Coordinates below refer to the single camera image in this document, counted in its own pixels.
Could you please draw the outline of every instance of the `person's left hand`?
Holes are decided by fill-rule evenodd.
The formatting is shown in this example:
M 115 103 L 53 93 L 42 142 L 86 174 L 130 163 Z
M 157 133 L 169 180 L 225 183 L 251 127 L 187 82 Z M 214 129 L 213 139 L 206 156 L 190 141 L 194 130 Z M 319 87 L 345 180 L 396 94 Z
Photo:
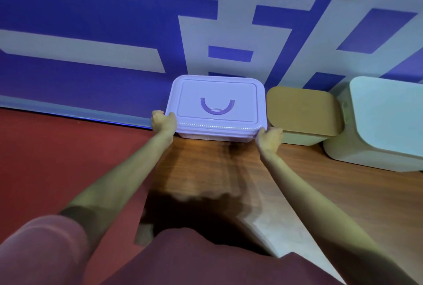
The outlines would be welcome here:
M 176 116 L 173 112 L 169 116 L 165 116 L 165 113 L 161 110 L 153 111 L 151 117 L 151 127 L 155 133 L 165 133 L 173 137 L 178 123 L 176 122 Z

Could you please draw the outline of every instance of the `box handle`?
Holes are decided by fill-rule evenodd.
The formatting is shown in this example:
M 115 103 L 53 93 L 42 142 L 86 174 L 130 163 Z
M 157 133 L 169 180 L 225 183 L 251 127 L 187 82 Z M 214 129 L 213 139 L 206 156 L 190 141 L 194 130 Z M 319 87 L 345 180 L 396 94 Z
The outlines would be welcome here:
M 203 109 L 205 111 L 207 111 L 209 114 L 212 115 L 224 115 L 227 112 L 230 112 L 232 110 L 232 108 L 235 105 L 235 100 L 231 99 L 229 101 L 229 105 L 224 109 L 224 110 L 220 110 L 217 108 L 214 109 L 210 109 L 207 105 L 206 105 L 206 99 L 205 98 L 201 98 L 201 106 L 203 107 Z

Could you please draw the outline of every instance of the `red floor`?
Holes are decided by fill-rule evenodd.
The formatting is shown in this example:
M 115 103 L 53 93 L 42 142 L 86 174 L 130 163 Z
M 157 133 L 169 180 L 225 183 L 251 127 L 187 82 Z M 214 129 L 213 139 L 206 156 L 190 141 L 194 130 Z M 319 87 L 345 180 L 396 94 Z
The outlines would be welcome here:
M 60 211 L 75 195 L 143 146 L 142 129 L 0 108 L 0 242 L 27 221 Z M 124 208 L 88 263 L 97 285 L 142 248 L 133 244 L 147 180 Z

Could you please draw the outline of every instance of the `wooden floor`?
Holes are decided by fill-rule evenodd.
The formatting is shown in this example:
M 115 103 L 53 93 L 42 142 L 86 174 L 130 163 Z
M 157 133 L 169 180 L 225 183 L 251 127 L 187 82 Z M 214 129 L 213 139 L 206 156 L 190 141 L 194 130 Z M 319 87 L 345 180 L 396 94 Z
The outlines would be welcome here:
M 422 173 L 335 161 L 319 145 L 282 144 L 278 154 L 423 284 Z M 297 252 L 338 277 L 260 162 L 253 142 L 175 138 L 162 157 L 141 221 L 158 232 L 204 216 L 212 218 L 212 225 L 199 227 L 205 233 L 241 232 L 235 243 L 243 243 L 246 235 L 273 255 Z

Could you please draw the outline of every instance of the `wall mural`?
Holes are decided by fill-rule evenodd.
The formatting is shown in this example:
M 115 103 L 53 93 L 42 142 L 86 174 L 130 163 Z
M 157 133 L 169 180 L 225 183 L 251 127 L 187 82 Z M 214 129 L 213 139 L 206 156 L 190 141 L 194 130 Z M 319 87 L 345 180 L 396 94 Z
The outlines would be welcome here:
M 0 103 L 145 125 L 183 74 L 423 80 L 423 0 L 0 0 Z

